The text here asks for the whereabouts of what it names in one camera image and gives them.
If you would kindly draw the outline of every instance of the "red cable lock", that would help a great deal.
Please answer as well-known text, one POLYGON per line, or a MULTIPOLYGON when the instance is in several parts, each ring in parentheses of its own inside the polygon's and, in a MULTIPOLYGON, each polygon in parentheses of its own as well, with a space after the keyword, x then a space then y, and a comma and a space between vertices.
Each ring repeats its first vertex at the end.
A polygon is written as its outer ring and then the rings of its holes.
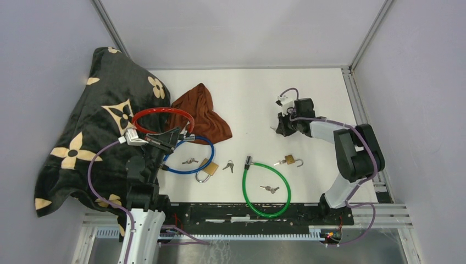
POLYGON ((132 124, 136 127, 137 130, 139 130, 140 132, 144 134, 159 134, 159 132, 145 129, 137 123, 137 120, 143 116, 146 116, 148 114, 158 114, 158 113, 180 114, 186 117, 188 121, 190 122, 187 128, 188 132, 192 133, 192 131, 194 130, 194 117, 192 117, 192 115, 190 115, 186 111, 183 111, 177 108, 172 108, 172 107, 155 107, 155 108, 148 108, 148 109, 142 110, 134 115, 134 117, 132 118, 132 124))

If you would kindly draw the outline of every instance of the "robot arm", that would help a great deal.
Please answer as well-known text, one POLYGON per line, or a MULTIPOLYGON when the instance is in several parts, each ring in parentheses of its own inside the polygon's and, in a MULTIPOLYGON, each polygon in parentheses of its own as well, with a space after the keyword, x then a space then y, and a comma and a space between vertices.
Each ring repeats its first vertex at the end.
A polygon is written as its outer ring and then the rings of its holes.
POLYGON ((159 194, 158 169, 163 167, 163 157, 173 153, 178 139, 194 140, 192 134, 182 135, 180 131, 177 127, 161 134, 146 134, 144 139, 134 128, 128 128, 125 133, 128 145, 140 146, 144 154, 133 156, 126 162, 126 208, 132 219, 126 218, 118 263, 153 263, 157 259, 156 243, 165 221, 164 211, 170 205, 168 196, 159 194))
MULTIPOLYGON (((287 96, 280 96, 276 103, 282 107, 282 111, 278 114, 277 134, 289 136, 299 131, 310 138, 323 139, 335 145, 340 173, 332 187, 322 194, 319 207, 324 214, 330 209, 344 207, 346 199, 359 182, 374 172, 374 166, 362 142, 352 130, 323 122, 324 117, 316 117, 314 103, 310 98, 292 100, 287 96)), ((377 169, 381 171, 385 167, 385 160, 372 127, 362 124, 356 126, 356 130, 369 146, 376 160, 377 169)))

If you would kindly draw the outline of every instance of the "red wire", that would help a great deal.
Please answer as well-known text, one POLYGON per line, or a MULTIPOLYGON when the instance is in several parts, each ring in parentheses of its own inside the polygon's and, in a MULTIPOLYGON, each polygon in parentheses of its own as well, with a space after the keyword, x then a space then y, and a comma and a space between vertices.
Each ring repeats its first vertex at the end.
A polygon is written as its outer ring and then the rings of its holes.
POLYGON ((337 232, 340 231, 342 227, 343 227, 343 218, 340 216, 340 225, 338 226, 337 232))
POLYGON ((183 222, 181 221, 181 219, 178 218, 178 216, 176 215, 176 213, 173 214, 173 216, 175 217, 175 226, 177 227, 177 222, 180 222, 180 225, 181 225, 181 229, 183 229, 183 222))
POLYGON ((194 117, 192 117, 192 115, 190 115, 186 111, 183 111, 177 108, 172 108, 172 107, 155 107, 155 108, 148 108, 148 109, 142 110, 134 115, 134 117, 132 118, 132 123, 136 127, 137 130, 139 130, 140 132, 144 134, 159 134, 159 132, 145 129, 137 123, 137 120, 140 119, 141 117, 146 116, 148 114, 157 114, 157 113, 180 114, 186 117, 188 121, 190 122, 188 126, 188 132, 192 133, 192 131, 194 130, 194 117))

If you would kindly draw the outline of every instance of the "key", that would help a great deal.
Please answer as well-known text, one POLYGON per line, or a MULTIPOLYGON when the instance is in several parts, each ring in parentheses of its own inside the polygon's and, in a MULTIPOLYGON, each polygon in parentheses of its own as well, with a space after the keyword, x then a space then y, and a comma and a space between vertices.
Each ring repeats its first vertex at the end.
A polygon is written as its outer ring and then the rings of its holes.
POLYGON ((197 163, 198 161, 196 161, 194 158, 190 158, 190 159, 188 159, 187 161, 182 162, 181 164, 191 164, 191 163, 193 163, 193 162, 196 162, 196 163, 197 163))
POLYGON ((233 161, 229 160, 228 163, 226 164, 225 168, 223 168, 222 170, 225 170, 228 167, 230 167, 231 173, 233 173, 233 166, 234 166, 233 161))
POLYGON ((272 194, 274 194, 279 188, 280 188, 280 187, 277 187, 277 188, 275 188, 275 189, 270 189, 270 192, 271 192, 272 194))
POLYGON ((286 163, 286 160, 278 161, 278 162, 274 163, 274 166, 281 165, 281 164, 284 164, 284 163, 286 163))
POLYGON ((270 191, 272 187, 270 186, 261 186, 262 189, 265 189, 266 191, 270 191))

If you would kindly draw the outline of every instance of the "blue cable lock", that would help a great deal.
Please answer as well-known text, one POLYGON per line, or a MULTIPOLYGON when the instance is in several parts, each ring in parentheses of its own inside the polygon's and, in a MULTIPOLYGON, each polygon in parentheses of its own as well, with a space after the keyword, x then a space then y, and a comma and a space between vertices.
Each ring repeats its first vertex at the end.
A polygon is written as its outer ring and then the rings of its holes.
MULTIPOLYGON (((209 145, 210 145, 210 148, 212 149, 211 153, 210 153, 210 158, 209 160, 202 166, 200 166, 199 168, 197 169, 193 169, 193 170, 186 170, 186 171, 182 171, 182 170, 176 170, 176 169, 172 169, 170 167, 167 166, 167 171, 169 172, 173 172, 173 173, 177 173, 177 174, 192 174, 192 173, 196 173, 196 172, 200 172, 202 171, 203 169, 205 169, 207 166, 209 166, 209 164, 212 162, 212 160, 214 159, 214 155, 215 155, 215 148, 214 148, 214 144, 212 144, 212 142, 210 140, 208 140, 207 138, 203 137, 203 136, 196 136, 196 139, 200 139, 200 140, 204 140, 205 142, 207 142, 209 145)), ((183 144, 185 141, 180 141, 176 144, 175 146, 175 149, 177 149, 181 144, 183 144)), ((167 161, 168 157, 170 157, 170 155, 166 155, 164 158, 163 158, 163 161, 167 161)))

